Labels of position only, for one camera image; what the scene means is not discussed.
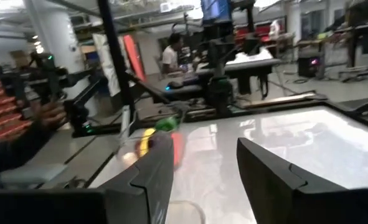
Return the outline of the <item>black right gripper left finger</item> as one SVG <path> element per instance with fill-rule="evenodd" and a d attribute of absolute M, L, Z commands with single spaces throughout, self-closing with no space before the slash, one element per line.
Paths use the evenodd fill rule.
<path fill-rule="evenodd" d="M 98 224 L 164 224 L 174 177 L 174 143 L 168 133 L 150 138 L 152 148 L 100 186 L 105 218 Z"/>

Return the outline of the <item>yellow lemon front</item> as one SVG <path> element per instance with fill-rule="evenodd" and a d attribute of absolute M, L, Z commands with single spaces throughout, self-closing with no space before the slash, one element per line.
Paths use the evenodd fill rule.
<path fill-rule="evenodd" d="M 147 154 L 149 152 L 149 141 L 150 141 L 150 138 L 152 137 L 152 135 L 156 132 L 156 129 L 155 128 L 149 128 L 149 129 L 146 129 L 140 139 L 140 142 L 139 142 L 139 146 L 138 146 L 138 154 L 139 154 L 139 157 L 142 157 L 144 156 L 145 154 Z"/>

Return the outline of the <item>red bell pepper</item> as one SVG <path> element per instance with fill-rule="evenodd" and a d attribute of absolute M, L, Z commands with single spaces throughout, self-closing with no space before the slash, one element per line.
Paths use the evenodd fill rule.
<path fill-rule="evenodd" d="M 157 131 L 165 131 L 170 134 L 170 137 L 173 141 L 175 169 L 177 169 L 181 165 L 184 149 L 184 140 L 179 128 L 180 122 L 177 118 L 173 116 L 160 119 L 155 125 L 155 129 Z"/>

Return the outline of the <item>person's forearm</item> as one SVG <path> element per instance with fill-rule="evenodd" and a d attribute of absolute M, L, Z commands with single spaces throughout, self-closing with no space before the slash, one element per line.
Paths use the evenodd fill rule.
<path fill-rule="evenodd" d="M 18 138 L 0 141 L 0 172 L 18 168 L 30 161 L 49 142 L 54 133 L 54 130 L 35 121 Z"/>

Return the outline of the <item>clear plastic bin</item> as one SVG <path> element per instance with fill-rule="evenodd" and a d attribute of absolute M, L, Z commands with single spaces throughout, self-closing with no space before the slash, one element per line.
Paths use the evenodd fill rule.
<path fill-rule="evenodd" d="M 139 146 L 140 139 L 141 139 L 141 137 L 142 137 L 142 135 L 143 135 L 143 133 L 146 129 L 136 130 L 131 136 L 127 137 L 126 139 L 121 139 L 120 150 L 119 150 L 119 152 L 121 152 L 121 156 L 126 154 L 127 152 L 135 152 L 138 156 L 138 159 L 141 158 L 141 157 L 139 157 L 139 154 L 138 154 L 138 151 L 139 151 L 138 146 Z M 157 131 L 156 130 L 156 132 L 152 135 L 152 137 L 150 138 L 150 141 L 149 141 L 149 146 L 150 146 L 149 152 L 152 149 L 156 148 L 157 143 L 159 143 L 159 142 L 164 143 L 164 140 L 160 141 L 158 139 L 158 136 L 161 135 L 161 134 L 166 134 L 167 138 L 172 141 L 169 133 L 167 133 L 165 131 Z M 184 149 L 183 149 L 182 160 L 183 160 L 183 157 L 184 157 L 184 154 L 185 154 L 185 146 L 186 146 L 186 141 L 184 140 Z"/>
<path fill-rule="evenodd" d="M 165 224 L 205 224 L 205 213 L 194 202 L 170 201 Z"/>

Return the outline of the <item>dark grey desk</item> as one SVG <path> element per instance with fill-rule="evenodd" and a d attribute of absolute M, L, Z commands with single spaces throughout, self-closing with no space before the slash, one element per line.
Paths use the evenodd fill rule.
<path fill-rule="evenodd" d="M 226 97 L 233 97 L 233 86 L 230 79 L 237 79 L 239 93 L 250 93 L 250 77 L 258 77 L 261 81 L 268 81 L 272 67 L 278 65 L 276 58 L 226 65 L 221 68 L 201 69 L 196 72 L 197 84 L 208 94 L 223 93 Z"/>

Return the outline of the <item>grey padded seat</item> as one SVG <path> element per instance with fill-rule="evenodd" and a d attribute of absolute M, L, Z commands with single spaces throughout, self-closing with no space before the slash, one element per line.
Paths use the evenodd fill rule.
<path fill-rule="evenodd" d="M 19 189 L 50 182 L 67 169 L 65 164 L 25 165 L 0 173 L 1 189 Z"/>

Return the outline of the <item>black box pink light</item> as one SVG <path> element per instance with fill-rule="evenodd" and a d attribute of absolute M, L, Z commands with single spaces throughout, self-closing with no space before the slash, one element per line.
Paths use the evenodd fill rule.
<path fill-rule="evenodd" d="M 298 75 L 305 78 L 320 76 L 321 57 L 305 56 L 298 58 Z"/>

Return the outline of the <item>person's hand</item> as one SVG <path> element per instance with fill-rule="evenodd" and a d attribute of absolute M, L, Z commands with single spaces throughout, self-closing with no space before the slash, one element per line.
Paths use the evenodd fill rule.
<path fill-rule="evenodd" d="M 42 105 L 40 102 L 32 102 L 34 118 L 44 127 L 49 129 L 59 129 L 67 121 L 67 113 L 63 104 L 59 102 L 49 102 Z"/>

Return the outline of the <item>white paper sheet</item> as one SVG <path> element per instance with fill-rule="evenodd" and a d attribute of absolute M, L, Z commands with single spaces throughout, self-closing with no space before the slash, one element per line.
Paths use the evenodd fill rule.
<path fill-rule="evenodd" d="M 270 51 L 265 47 L 259 48 L 260 52 L 256 55 L 248 55 L 244 52 L 237 53 L 234 60 L 228 61 L 226 65 L 234 65 L 239 63 L 256 62 L 261 60 L 273 59 Z"/>

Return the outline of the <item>person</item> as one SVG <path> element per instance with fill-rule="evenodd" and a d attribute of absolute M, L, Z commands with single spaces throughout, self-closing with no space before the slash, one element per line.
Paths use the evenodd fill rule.
<path fill-rule="evenodd" d="M 186 69 L 178 65 L 178 52 L 182 49 L 183 38 L 180 33 L 172 33 L 169 37 L 169 45 L 164 49 L 162 55 L 162 72 L 164 74 L 182 72 Z"/>

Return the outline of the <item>red plastic crate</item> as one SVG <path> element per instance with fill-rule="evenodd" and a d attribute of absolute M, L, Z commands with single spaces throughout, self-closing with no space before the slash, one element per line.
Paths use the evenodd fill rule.
<path fill-rule="evenodd" d="M 270 26 L 256 26 L 255 34 L 262 42 L 270 41 L 269 38 Z M 244 41 L 245 36 L 248 34 L 247 26 L 236 26 L 234 28 L 234 39 L 237 44 Z"/>

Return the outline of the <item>stacked red crates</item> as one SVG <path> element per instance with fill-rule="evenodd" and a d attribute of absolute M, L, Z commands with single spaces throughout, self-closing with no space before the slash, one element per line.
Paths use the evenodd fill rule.
<path fill-rule="evenodd" d="M 0 140 L 20 136 L 31 123 L 22 78 L 18 74 L 0 72 Z"/>

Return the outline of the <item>white round pillar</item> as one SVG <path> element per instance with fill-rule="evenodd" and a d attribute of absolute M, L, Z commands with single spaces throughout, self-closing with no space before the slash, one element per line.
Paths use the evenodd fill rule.
<path fill-rule="evenodd" d="M 69 73 L 85 69 L 78 40 L 66 7 L 47 0 L 23 0 L 35 33 L 45 52 Z"/>

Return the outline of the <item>black aluminium table frame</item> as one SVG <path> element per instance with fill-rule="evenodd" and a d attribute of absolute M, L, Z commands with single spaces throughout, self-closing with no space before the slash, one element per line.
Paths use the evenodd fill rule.
<path fill-rule="evenodd" d="M 238 116 L 275 112 L 288 109 L 298 109 L 302 106 L 312 106 L 322 104 L 325 106 L 330 106 L 331 108 L 340 112 L 344 116 L 351 118 L 359 123 L 362 123 L 364 126 L 368 127 L 368 116 L 358 116 L 354 112 L 355 109 L 347 110 L 345 108 L 341 108 L 338 105 L 335 105 L 330 101 L 328 101 L 322 95 L 304 96 L 297 94 L 293 97 L 293 99 L 284 98 L 282 100 L 278 100 L 277 102 L 256 103 L 249 106 L 245 110 L 238 110 L 238 111 L 233 111 L 234 104 L 232 103 L 229 106 L 229 109 L 231 110 L 232 113 L 226 115 L 217 114 L 215 109 L 211 107 L 208 107 L 207 109 L 190 109 L 184 104 L 184 101 L 182 100 L 170 100 L 166 98 L 166 96 L 164 95 L 164 91 L 155 89 L 152 86 L 145 84 L 139 78 L 136 78 L 135 76 L 127 72 L 125 61 L 121 53 L 121 47 L 115 35 L 115 27 L 112 23 L 110 5 L 108 3 L 108 0 L 97 0 L 97 1 L 98 6 L 100 8 L 101 18 L 103 20 L 105 33 L 110 48 L 110 55 L 112 57 L 113 64 L 115 66 L 118 82 L 121 86 L 121 93 L 123 95 L 123 104 L 126 104 L 129 100 L 134 101 L 129 87 L 129 83 L 133 82 L 136 86 L 142 88 L 146 93 L 148 93 L 151 97 L 153 97 L 154 100 L 162 102 L 164 105 L 170 106 L 174 110 L 176 110 L 176 115 L 174 115 L 174 117 L 177 118 L 180 123 L 194 123 L 200 121 L 208 121 L 212 119 L 234 118 Z M 214 59 L 215 63 L 214 68 L 224 67 L 225 66 L 224 62 L 225 62 L 224 58 Z M 130 133 L 140 128 L 150 128 L 152 126 L 155 126 L 157 122 L 158 121 L 152 119 L 140 120 L 137 117 L 136 124 L 132 125 Z"/>

